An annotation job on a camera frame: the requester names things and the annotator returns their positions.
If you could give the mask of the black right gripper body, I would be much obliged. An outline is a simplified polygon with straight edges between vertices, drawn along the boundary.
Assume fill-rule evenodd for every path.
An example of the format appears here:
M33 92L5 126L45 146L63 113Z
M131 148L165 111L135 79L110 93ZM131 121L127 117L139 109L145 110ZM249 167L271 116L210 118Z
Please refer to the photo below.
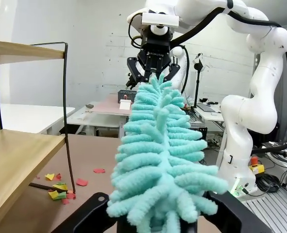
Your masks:
M145 73L161 73L171 63L170 41L173 33L169 27L149 25L141 31L142 42L137 55Z

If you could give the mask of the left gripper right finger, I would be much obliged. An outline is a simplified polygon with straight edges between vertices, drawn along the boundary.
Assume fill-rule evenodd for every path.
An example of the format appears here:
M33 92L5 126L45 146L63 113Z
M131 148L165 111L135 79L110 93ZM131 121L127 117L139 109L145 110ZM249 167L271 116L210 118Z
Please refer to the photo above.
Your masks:
M230 192L222 195L205 192L204 197L217 204L218 210L216 214L203 214L203 217L221 233L272 233L271 228Z

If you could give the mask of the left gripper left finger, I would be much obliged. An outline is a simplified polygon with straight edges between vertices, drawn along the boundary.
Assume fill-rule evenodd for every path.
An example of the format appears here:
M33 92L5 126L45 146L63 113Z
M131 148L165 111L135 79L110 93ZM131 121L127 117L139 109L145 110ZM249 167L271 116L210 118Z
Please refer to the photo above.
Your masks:
M66 233L104 233L116 219L106 211L109 196L98 192L92 195L66 220Z

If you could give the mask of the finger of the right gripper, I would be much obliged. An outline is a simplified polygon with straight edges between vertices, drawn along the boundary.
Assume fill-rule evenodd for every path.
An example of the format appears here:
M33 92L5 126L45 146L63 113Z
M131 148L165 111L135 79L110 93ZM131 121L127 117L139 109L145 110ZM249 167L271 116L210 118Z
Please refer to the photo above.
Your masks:
M147 83L147 77L145 77L145 66L142 59L139 56L127 58L127 67L131 73L126 87L131 90L138 83Z
M169 68L169 73L168 75L165 75L161 83L171 81L172 78L178 73L180 70L180 66L178 64L172 63L171 65L168 66Z

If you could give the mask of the teal chenille duster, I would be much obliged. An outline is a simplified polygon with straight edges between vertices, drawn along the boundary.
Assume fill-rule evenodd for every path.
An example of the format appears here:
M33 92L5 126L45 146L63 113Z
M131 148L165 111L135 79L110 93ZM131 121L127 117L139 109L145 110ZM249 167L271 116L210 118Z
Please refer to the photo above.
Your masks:
M228 190L217 166L201 164L207 143L190 129L183 105L170 81L153 76L139 86L124 125L107 213L124 217L136 233L182 233L181 221L217 213L205 192Z

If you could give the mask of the black tripod stand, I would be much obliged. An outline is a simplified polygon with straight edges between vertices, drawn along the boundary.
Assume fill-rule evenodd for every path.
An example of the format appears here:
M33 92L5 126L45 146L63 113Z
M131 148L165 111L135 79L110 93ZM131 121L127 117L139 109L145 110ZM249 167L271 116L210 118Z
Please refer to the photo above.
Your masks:
M194 108L197 107L197 98L198 98L198 91L199 91L199 83L200 83L200 73L203 69L203 64L201 62L201 57L203 56L202 53L198 53L195 57L194 62L194 69L197 71L197 78L196 78L196 88L195 88L195 98L194 98Z

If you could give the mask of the small white box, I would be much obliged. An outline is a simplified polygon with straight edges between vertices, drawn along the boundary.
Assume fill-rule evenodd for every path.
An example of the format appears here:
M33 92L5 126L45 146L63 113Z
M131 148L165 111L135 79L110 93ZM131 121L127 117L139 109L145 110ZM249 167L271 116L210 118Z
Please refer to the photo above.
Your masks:
M132 105L131 100L120 100L119 109L120 110L130 110Z

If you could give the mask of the pink topped table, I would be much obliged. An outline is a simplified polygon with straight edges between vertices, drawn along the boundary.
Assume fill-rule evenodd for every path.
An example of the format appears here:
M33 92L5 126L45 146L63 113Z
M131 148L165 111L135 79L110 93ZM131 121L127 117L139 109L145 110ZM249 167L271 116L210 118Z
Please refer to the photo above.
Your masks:
M110 94L105 100L93 104L94 107L91 109L92 112L97 114L108 114L117 116L129 116L130 110L121 110L118 103L118 95Z

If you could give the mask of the white desk with laptop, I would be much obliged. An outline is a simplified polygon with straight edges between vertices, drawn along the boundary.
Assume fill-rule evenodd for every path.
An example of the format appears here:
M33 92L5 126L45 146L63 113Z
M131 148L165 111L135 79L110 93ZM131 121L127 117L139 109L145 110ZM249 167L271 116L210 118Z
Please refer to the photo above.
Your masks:
M203 103L197 103L194 112L205 127L207 127L208 133L215 135L224 134L225 124L219 105L204 107Z

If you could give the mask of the red yellow emergency stop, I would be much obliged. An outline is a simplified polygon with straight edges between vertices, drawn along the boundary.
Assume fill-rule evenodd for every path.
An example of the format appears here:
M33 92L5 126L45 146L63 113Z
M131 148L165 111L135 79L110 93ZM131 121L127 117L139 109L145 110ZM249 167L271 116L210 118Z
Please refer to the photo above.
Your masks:
M256 156L251 157L250 162L251 164L249 165L249 169L254 175L259 175L265 172L264 165L259 163Z

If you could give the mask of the large white desk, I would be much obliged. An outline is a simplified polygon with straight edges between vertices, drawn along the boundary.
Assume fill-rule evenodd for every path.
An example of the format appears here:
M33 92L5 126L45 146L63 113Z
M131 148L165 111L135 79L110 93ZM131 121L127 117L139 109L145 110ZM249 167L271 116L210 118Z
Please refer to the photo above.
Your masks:
M4 129L25 133L52 134L53 126L63 122L63 108L57 106L5 104L0 105Z

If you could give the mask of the ribbed aluminium base plate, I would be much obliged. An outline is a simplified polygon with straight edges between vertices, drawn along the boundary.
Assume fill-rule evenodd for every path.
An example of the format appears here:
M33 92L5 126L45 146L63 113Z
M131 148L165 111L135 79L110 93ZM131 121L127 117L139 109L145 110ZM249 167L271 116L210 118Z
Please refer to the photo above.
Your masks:
M273 233L287 233L287 191L265 194L243 204L261 219Z

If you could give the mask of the two-tier wooden shelf black frame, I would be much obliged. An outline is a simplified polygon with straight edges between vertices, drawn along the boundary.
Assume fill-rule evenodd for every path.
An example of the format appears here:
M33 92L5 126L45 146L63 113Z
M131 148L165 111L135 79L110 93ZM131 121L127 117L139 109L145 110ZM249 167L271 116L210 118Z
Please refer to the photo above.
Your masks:
M62 59L63 108L66 108L68 44L62 44L64 50L54 50L48 49L47 43L25 45L0 41L0 65ZM32 181L63 146L69 146L66 110L63 111L63 118L63 136L24 133L4 129L0 109L0 222L26 187L48 189Z

